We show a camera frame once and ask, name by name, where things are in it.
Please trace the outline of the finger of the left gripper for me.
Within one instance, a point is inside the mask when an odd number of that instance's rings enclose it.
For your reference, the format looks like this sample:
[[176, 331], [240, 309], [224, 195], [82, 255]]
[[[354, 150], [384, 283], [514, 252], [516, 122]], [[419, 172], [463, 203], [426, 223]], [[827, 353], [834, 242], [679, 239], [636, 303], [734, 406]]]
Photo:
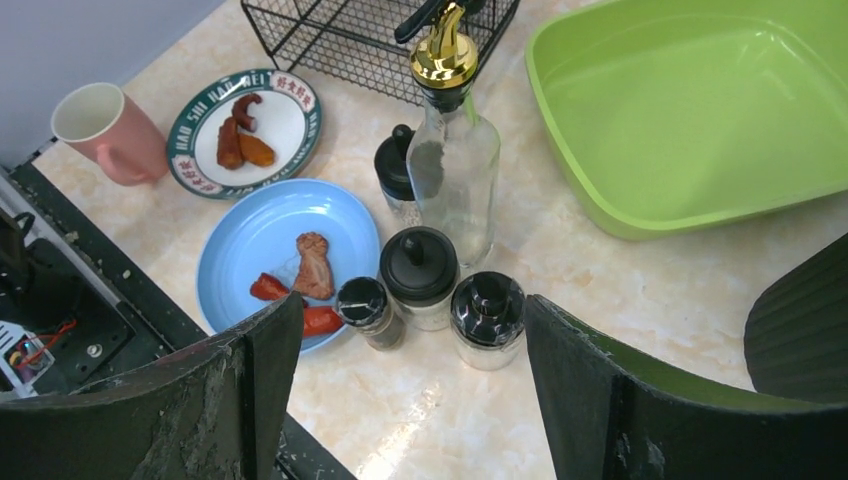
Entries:
[[406, 44], [423, 27], [435, 26], [451, 5], [462, 7], [466, 14], [475, 15], [485, 3], [486, 0], [427, 0], [394, 30], [395, 41], [398, 44]]

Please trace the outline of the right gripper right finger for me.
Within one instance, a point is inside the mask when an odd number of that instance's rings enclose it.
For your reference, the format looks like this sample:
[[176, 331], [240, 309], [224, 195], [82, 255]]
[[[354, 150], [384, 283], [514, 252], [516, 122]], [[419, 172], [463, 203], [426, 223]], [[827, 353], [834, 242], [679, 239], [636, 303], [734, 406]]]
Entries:
[[540, 295], [528, 355], [560, 479], [843, 479], [847, 408], [756, 393], [659, 360]]

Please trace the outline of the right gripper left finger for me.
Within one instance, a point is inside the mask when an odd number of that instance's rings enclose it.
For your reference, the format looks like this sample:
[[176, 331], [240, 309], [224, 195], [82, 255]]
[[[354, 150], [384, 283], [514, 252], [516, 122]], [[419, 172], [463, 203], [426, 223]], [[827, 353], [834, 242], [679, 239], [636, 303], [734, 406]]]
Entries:
[[291, 294], [246, 320], [66, 395], [1, 406], [5, 479], [268, 479], [298, 362]]

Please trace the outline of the clear gold-spout oil bottle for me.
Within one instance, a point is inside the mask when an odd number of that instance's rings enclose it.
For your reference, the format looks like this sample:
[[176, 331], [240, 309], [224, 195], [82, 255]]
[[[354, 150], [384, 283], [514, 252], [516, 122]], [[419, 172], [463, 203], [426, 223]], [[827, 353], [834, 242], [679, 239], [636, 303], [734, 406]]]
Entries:
[[474, 41], [459, 31], [464, 14], [449, 6], [410, 53], [413, 79], [431, 97], [406, 164], [423, 224], [444, 233], [461, 267], [472, 270], [493, 245], [501, 139], [474, 106], [479, 58]]

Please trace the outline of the black-lid shaker jar back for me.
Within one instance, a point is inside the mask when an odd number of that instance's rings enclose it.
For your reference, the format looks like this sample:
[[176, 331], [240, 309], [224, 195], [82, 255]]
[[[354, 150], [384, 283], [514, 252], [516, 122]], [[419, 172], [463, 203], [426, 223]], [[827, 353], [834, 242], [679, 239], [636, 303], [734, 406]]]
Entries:
[[396, 125], [378, 147], [375, 172], [399, 229], [420, 226], [422, 219], [409, 178], [406, 156], [415, 131], [406, 124]]

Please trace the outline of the black-lid shaker jar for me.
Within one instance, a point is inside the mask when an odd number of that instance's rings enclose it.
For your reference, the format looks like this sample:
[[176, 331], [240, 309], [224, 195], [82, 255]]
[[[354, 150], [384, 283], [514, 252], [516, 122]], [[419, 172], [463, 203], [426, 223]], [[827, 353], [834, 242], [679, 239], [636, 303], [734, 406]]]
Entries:
[[510, 276], [479, 271], [456, 287], [450, 306], [455, 349], [468, 366], [494, 371], [511, 363], [524, 338], [525, 294]]
[[439, 331], [449, 326], [450, 300], [458, 282], [453, 244], [440, 231], [416, 226], [384, 245], [379, 273], [393, 306], [410, 327]]
[[409, 178], [406, 156], [415, 131], [406, 124], [396, 125], [378, 147], [375, 172], [399, 229], [420, 226], [422, 219]]

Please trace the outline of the red pepper piece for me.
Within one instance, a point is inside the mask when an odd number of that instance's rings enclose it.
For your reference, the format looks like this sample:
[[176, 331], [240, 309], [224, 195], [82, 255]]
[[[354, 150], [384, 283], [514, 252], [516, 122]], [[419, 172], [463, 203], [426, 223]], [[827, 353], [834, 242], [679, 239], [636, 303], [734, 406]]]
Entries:
[[274, 302], [287, 296], [290, 290], [276, 277], [261, 273], [252, 283], [249, 292], [254, 298]]

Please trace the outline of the red sausage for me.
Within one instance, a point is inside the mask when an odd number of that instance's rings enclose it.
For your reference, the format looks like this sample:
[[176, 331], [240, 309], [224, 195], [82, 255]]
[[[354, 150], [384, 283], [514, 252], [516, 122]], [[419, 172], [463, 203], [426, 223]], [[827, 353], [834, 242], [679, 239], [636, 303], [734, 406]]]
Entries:
[[303, 311], [303, 335], [315, 337], [330, 335], [344, 326], [331, 306], [307, 307]]

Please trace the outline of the green-rimmed white plate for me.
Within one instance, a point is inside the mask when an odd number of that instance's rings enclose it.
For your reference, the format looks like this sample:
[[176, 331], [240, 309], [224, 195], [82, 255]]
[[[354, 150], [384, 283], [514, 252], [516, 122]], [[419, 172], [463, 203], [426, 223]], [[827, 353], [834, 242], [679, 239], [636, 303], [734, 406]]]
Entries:
[[[291, 178], [309, 162], [322, 127], [322, 107], [306, 83], [302, 101], [274, 90], [271, 77], [280, 71], [252, 69], [223, 77], [189, 101], [178, 114], [168, 140], [169, 168], [176, 181], [189, 192], [209, 199], [238, 199], [274, 182]], [[263, 102], [252, 104], [249, 113], [257, 120], [254, 135], [275, 152], [267, 168], [245, 164], [227, 170], [217, 164], [218, 131], [241, 96], [257, 93]]]

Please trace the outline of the brown meat piece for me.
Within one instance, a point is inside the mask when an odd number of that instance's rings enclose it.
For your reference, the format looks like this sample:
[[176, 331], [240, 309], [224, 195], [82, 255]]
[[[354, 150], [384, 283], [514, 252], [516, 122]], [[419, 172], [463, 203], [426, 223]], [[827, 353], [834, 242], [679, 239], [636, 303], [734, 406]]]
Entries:
[[300, 264], [292, 289], [309, 298], [330, 299], [335, 288], [332, 269], [327, 259], [328, 241], [319, 233], [307, 232], [297, 237], [296, 248], [300, 255]]

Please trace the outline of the small pepper grinder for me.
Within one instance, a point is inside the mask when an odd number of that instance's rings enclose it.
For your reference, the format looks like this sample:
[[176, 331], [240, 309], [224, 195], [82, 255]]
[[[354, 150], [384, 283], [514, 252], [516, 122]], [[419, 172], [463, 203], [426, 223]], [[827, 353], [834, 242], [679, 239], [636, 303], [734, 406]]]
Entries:
[[376, 350], [392, 350], [402, 343], [405, 324], [375, 278], [361, 276], [345, 282], [337, 293], [335, 311]]

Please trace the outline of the black trash bin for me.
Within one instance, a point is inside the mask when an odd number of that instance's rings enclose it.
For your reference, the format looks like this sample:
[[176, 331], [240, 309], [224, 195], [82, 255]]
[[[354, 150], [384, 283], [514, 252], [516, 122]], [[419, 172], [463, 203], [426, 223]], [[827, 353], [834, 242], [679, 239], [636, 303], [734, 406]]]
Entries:
[[770, 285], [745, 324], [744, 356], [760, 393], [847, 401], [847, 237]]

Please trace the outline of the food on white plate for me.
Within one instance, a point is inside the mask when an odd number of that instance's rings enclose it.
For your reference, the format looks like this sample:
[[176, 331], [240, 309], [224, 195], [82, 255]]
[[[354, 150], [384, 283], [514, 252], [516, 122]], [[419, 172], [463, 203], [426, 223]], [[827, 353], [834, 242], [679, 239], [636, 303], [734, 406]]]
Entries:
[[237, 99], [230, 115], [218, 131], [217, 164], [227, 170], [237, 170], [245, 164], [267, 168], [275, 163], [275, 152], [254, 135], [257, 120], [249, 113], [252, 104], [261, 104], [262, 97], [249, 93]]

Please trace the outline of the green plastic basin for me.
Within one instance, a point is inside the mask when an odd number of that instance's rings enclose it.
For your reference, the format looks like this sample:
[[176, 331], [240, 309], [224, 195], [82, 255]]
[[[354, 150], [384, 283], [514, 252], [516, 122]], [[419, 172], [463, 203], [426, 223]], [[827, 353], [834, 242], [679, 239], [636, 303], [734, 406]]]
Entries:
[[610, 235], [847, 188], [843, 1], [604, 1], [541, 25], [525, 61], [563, 174]]

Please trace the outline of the pink mug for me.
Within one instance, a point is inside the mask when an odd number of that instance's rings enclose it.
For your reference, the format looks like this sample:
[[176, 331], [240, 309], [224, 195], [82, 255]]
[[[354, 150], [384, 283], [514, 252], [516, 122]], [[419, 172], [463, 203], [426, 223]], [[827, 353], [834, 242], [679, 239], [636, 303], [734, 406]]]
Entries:
[[96, 82], [70, 92], [50, 126], [58, 140], [119, 185], [155, 183], [169, 173], [163, 133], [117, 85]]

